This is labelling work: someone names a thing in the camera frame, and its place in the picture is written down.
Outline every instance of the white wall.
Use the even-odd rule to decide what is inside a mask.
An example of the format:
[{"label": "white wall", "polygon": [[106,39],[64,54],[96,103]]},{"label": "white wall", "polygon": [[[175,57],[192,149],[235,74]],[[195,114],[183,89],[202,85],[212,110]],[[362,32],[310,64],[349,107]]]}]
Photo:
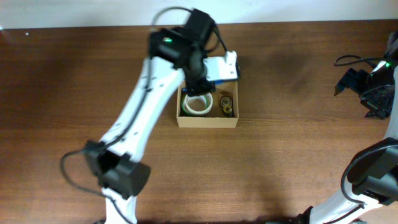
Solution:
[{"label": "white wall", "polygon": [[[3,28],[148,25],[167,6],[196,7],[217,23],[398,19],[398,0],[0,0]],[[181,24],[170,12],[160,24]]]}]

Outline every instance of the open cardboard box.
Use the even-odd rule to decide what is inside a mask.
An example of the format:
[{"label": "open cardboard box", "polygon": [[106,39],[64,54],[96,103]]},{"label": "open cardboard box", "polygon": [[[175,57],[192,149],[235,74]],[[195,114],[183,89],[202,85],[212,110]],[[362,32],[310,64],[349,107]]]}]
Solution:
[{"label": "open cardboard box", "polygon": [[[180,128],[235,128],[239,119],[238,107],[238,83],[225,82],[216,86],[216,91],[211,93],[213,97],[213,106],[204,117],[187,116],[181,110],[181,99],[186,93],[182,93],[185,88],[183,83],[177,90],[177,123]],[[233,101],[233,117],[227,118],[223,114],[220,105],[220,99],[223,96],[229,96]]]}]

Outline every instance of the roll of tape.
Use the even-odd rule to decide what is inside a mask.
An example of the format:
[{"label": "roll of tape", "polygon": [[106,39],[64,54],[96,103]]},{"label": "roll of tape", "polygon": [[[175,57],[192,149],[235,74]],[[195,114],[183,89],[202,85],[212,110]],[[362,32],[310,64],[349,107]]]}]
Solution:
[{"label": "roll of tape", "polygon": [[[197,111],[197,110],[192,109],[189,106],[189,101],[192,101],[192,100],[202,101],[203,104],[205,104],[205,109],[203,111]],[[212,106],[213,106],[213,97],[210,93],[207,93],[202,96],[193,96],[193,97],[189,97],[188,95],[185,95],[184,99],[181,101],[181,108],[184,110],[184,112],[186,112],[188,115],[191,115],[191,116],[205,115],[210,112]]]}]

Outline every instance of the green led light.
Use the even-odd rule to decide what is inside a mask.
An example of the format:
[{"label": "green led light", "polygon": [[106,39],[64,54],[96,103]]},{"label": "green led light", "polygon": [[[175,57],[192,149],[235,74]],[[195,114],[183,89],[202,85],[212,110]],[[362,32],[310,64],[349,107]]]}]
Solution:
[{"label": "green led light", "polygon": [[163,41],[166,42],[166,43],[171,43],[171,42],[173,42],[173,40],[172,40],[170,37],[165,37],[165,38],[163,38]]}]

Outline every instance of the brown wood surface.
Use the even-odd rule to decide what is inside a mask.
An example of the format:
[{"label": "brown wood surface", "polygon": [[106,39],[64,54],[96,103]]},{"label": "brown wood surface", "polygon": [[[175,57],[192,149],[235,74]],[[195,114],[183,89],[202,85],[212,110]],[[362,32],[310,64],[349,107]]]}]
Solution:
[{"label": "brown wood surface", "polygon": [[[364,119],[354,92],[333,96],[348,67],[332,64],[343,54],[382,56],[398,21],[220,27],[242,69],[238,126],[179,129],[174,95],[143,158],[152,176],[138,198],[140,220],[296,216],[339,190],[351,158],[387,128],[388,120]],[[67,185],[58,160],[99,139],[118,117],[147,35],[147,27],[1,32],[0,223],[89,224],[105,216],[104,200]],[[71,159],[68,170],[96,187],[83,159]],[[397,223],[397,208],[362,218]]]}]

